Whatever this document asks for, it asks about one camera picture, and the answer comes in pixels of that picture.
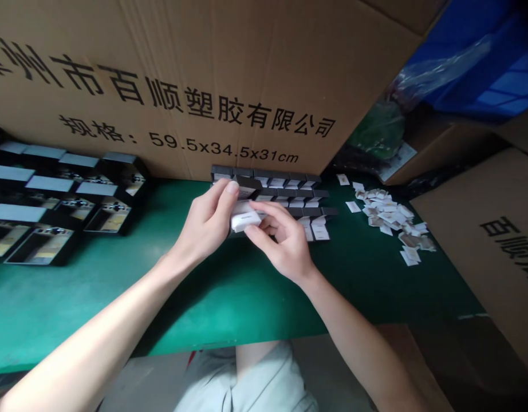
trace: green table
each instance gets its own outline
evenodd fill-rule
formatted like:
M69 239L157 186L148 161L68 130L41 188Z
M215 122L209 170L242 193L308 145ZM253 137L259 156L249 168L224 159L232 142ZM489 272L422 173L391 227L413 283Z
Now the green table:
M373 187L370 180L367 189ZM405 266L401 242L350 213L351 187L334 175L326 205L331 241L310 251L323 274L371 322L433 322L483 312L443 251ZM156 188L126 237L84 236L65 267L0 264L0 373L34 367L144 275L175 242L191 200L208 183L171 180ZM176 290L135 355L160 355L326 332L305 295L247 239L230 239Z

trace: brown cardboard box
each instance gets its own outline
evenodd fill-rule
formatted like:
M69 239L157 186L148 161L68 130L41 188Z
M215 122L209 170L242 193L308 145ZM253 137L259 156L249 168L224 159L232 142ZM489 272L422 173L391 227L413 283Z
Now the brown cardboard box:
M320 173L443 0L0 0L0 126L159 177Z
M528 153L528 110L494 131L518 149Z
M423 173L462 161L492 139L483 125L441 114L409 120L403 147L379 176L386 185L408 184Z
M528 155L506 149L411 203L528 367Z

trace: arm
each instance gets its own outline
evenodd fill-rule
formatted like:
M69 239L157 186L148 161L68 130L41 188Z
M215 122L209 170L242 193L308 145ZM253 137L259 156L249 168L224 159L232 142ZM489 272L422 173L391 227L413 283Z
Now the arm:
M416 387L380 333L316 269L304 228L277 203L252 202L268 214L249 239L308 296L342 358L380 411L426 411ZM277 243L269 235L275 236Z
M172 249L19 381L0 412L95 410L170 294L226 238L238 193L224 179L196 198Z

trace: forearm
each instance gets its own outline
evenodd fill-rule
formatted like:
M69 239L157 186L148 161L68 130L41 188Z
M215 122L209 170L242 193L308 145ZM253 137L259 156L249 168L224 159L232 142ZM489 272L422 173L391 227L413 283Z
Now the forearm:
M424 410L405 367L376 328L317 270L300 286L342 358L379 410L388 410L392 405L396 405L395 410L405 410L406 402L411 410Z
M172 255L161 258L15 385L1 399L0 412L92 412L190 269Z

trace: plastic bag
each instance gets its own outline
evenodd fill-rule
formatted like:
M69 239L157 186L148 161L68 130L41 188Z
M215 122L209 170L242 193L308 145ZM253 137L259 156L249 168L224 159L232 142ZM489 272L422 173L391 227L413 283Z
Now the plastic bag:
M459 78L491 50L491 35L452 57L425 60L405 66L390 86L391 98L408 113L428 94Z
M405 117L397 103L379 101L371 107L347 140L347 144L377 159L396 154L405 131Z

